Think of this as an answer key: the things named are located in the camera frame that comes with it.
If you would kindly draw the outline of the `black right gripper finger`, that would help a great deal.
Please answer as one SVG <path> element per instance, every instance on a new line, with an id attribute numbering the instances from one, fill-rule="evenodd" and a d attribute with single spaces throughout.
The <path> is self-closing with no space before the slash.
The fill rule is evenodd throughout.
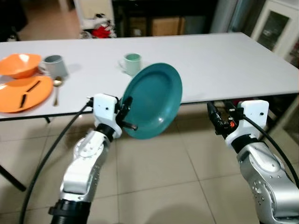
<path id="1" fill-rule="evenodd" d="M 211 120 L 215 128 L 215 133 L 217 135 L 223 135 L 224 122 L 222 120 L 221 113 L 214 105 L 214 102 L 207 102 L 207 110 L 208 110 L 209 119 Z"/>

